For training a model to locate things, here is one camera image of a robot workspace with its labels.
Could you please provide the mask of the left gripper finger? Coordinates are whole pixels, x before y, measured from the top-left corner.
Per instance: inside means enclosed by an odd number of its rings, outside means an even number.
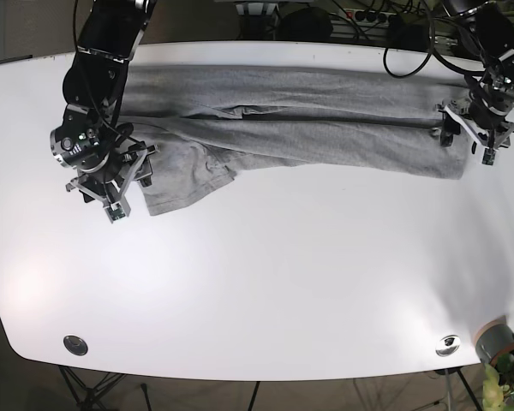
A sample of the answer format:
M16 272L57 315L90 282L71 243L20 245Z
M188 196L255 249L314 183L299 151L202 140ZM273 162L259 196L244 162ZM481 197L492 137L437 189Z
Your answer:
M443 122L440 130L439 143L441 146L451 146L454 137L460 135L461 126L449 115L443 115Z

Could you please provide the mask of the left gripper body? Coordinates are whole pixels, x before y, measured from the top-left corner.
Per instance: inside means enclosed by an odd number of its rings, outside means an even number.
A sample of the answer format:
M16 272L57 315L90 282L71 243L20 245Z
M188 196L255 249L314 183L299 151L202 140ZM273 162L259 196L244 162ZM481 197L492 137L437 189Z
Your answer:
M461 126L477 146L491 147L495 150L509 148L514 135L514 122L505 118L505 113L491 110L482 98L474 98L472 94L465 98L444 99L436 105L442 115L449 115ZM440 136L441 125L437 132Z

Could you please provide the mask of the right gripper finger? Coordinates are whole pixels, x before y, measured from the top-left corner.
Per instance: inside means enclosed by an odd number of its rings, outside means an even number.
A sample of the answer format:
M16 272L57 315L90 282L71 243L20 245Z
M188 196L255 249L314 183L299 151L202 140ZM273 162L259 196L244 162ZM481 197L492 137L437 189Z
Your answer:
M84 202L86 204L99 199L99 194L95 193L92 189L82 188L81 192L82 192Z
M145 160L136 174L136 181L141 187L152 185L152 166L149 160Z

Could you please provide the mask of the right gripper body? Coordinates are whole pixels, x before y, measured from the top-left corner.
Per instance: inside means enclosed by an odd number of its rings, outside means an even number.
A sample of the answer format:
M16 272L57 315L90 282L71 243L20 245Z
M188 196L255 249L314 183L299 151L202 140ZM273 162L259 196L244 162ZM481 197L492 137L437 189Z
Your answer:
M151 156L157 152L155 145L133 145L126 152L112 151L95 170L78 170L77 177L66 184L66 190L81 193L82 188L92 189L99 194L97 201L103 209L118 204L129 206L126 193L130 184L137 182L136 174L143 162L151 162Z

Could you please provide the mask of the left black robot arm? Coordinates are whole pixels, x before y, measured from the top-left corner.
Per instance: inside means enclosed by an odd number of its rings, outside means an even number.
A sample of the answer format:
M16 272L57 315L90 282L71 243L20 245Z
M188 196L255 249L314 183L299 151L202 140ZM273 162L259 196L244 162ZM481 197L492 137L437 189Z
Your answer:
M510 146L514 122L506 117L514 109L514 26L494 1L444 1L446 13L459 25L464 46L477 55L483 71L454 68L439 53L445 67L464 76L469 96L444 101L440 144L450 146L465 131L486 154Z

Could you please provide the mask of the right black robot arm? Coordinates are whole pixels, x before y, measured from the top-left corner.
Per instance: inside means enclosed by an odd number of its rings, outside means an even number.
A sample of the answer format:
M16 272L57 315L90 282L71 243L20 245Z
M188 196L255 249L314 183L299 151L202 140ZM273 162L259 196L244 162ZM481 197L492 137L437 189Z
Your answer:
M51 131L51 154L76 171L66 186L85 202L100 202L111 222L130 213L129 185L152 183L150 157L157 148L120 123L129 64L156 3L96 1L81 30L73 31L75 56L63 80L63 123Z

